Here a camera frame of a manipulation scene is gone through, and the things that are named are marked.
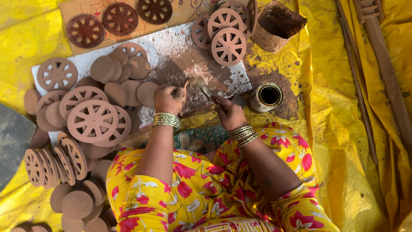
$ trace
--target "wooden stick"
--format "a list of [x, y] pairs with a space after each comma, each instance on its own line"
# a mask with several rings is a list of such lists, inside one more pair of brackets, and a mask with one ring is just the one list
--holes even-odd
[[348, 33], [345, 29], [345, 22], [343, 18], [339, 18], [339, 22], [342, 27], [343, 39], [345, 41], [345, 48], [348, 53], [349, 65], [351, 67], [353, 81], [355, 82], [356, 95], [358, 96], [358, 99], [359, 99], [360, 113], [362, 114], [363, 122], [365, 124], [366, 134], [368, 135], [370, 155], [372, 156], [373, 163], [377, 165], [378, 157], [376, 156], [375, 142], [373, 140], [373, 134], [372, 134], [372, 129], [370, 125], [369, 115], [368, 115], [368, 112], [366, 111], [365, 101], [363, 100], [363, 95], [362, 95], [361, 86], [359, 84], [358, 75], [356, 73], [355, 62], [353, 61], [352, 49], [351, 49], [351, 45], [349, 44]]
[[392, 113], [400, 131], [400, 138], [411, 158], [412, 125], [408, 111], [406, 110], [405, 102], [403, 101], [402, 93], [400, 92], [400, 86], [385, 44], [381, 26], [379, 25], [377, 17], [365, 19], [365, 25], [379, 66], [379, 72], [385, 86], [386, 94], [388, 95], [389, 103], [391, 104]]

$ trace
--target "yellow floral clothing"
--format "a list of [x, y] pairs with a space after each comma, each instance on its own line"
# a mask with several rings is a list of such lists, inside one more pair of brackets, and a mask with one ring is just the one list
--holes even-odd
[[267, 201], [237, 142], [228, 140], [213, 162], [174, 150], [173, 184], [135, 175], [144, 149], [123, 148], [108, 170], [106, 187], [117, 230], [132, 231], [339, 231], [318, 204], [312, 153], [292, 128], [271, 123], [259, 138], [281, 157], [303, 184]]

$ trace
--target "tattoo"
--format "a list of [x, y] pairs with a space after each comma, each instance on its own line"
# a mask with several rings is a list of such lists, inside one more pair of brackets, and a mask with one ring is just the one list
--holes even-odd
[[266, 190], [267, 188], [269, 188], [270, 186], [272, 186], [272, 181], [270, 181], [269, 179], [267, 179], [267, 177], [265, 177], [264, 179], [262, 179], [262, 189]]

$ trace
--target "woman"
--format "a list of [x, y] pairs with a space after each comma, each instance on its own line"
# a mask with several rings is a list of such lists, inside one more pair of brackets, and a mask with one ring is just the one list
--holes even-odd
[[279, 123], [256, 134], [240, 106], [213, 99], [222, 126], [237, 141], [232, 137], [208, 159], [173, 149], [169, 122], [182, 108], [183, 89], [157, 89], [146, 149], [123, 148], [108, 170], [117, 230], [339, 231], [314, 196], [318, 185], [306, 141]]

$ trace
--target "woman's left hand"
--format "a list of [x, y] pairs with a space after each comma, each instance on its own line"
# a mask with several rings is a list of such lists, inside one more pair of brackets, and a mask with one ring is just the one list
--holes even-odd
[[154, 109], [156, 113], [179, 114], [183, 107], [184, 95], [182, 87], [164, 84], [154, 93]]

